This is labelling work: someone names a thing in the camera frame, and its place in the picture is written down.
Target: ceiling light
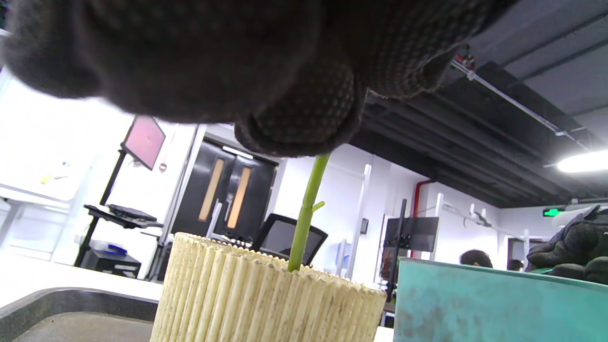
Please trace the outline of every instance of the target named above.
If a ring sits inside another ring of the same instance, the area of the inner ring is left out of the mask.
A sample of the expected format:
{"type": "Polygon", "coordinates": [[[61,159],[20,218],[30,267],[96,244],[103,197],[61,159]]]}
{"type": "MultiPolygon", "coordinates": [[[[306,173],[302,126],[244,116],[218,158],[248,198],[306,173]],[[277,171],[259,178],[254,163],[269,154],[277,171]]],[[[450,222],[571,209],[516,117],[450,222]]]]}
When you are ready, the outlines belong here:
{"type": "Polygon", "coordinates": [[[562,172],[591,172],[608,170],[608,150],[569,157],[558,163],[562,172]]]}

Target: black double door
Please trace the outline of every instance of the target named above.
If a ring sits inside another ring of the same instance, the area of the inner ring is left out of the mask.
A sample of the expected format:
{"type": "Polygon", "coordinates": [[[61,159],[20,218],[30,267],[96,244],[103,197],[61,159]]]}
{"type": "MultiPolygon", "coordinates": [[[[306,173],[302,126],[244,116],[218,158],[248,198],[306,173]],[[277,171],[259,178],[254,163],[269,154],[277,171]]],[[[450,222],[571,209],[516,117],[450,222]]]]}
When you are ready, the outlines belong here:
{"type": "Polygon", "coordinates": [[[221,203],[213,232],[252,241],[264,220],[275,166],[203,142],[171,232],[205,236],[221,203]]]}

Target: countertop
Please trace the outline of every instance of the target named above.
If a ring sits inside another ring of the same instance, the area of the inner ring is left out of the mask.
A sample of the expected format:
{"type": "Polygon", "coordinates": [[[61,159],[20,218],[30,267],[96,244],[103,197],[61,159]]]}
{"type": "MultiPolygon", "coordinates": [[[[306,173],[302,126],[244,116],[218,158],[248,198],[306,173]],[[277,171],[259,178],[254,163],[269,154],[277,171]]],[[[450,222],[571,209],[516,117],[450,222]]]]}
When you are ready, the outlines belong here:
{"type": "MultiPolygon", "coordinates": [[[[39,290],[84,287],[158,300],[162,285],[44,260],[0,253],[0,307],[39,290]]],[[[392,342],[393,330],[379,327],[375,342],[392,342]]]]}

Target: blue object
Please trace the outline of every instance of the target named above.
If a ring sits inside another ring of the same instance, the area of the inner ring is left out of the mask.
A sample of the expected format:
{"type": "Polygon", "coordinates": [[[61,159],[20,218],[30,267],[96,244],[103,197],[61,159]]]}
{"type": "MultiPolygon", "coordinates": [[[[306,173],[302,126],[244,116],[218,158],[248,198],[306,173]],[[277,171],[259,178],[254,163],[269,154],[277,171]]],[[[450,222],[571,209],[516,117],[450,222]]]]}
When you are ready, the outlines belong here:
{"type": "Polygon", "coordinates": [[[401,258],[394,342],[605,342],[608,286],[401,258]]]}
{"type": "Polygon", "coordinates": [[[353,249],[353,246],[348,242],[340,242],[337,244],[338,251],[336,252],[336,266],[340,265],[340,250],[342,249],[342,245],[344,245],[344,258],[342,260],[342,269],[345,270],[348,268],[348,263],[350,261],[350,253],[353,249]]]}
{"type": "Polygon", "coordinates": [[[126,256],[126,249],[118,247],[116,245],[108,245],[108,248],[103,252],[105,254],[112,254],[115,256],[126,256]]]}

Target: person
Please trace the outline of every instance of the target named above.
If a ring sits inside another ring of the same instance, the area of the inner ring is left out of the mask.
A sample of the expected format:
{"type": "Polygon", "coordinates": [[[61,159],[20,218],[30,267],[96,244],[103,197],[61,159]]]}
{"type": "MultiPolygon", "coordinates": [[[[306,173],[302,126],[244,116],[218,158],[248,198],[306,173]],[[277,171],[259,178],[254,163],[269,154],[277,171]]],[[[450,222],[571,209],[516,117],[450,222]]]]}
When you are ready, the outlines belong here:
{"type": "Polygon", "coordinates": [[[480,251],[480,250],[470,250],[470,251],[464,252],[460,256],[460,264],[494,268],[492,266],[492,260],[490,260],[490,256],[487,253],[485,253],[484,251],[480,251]]]}
{"type": "Polygon", "coordinates": [[[517,260],[517,259],[509,260],[508,264],[506,265],[506,269],[509,271],[521,272],[522,268],[523,268],[523,262],[521,260],[517,260]]]}

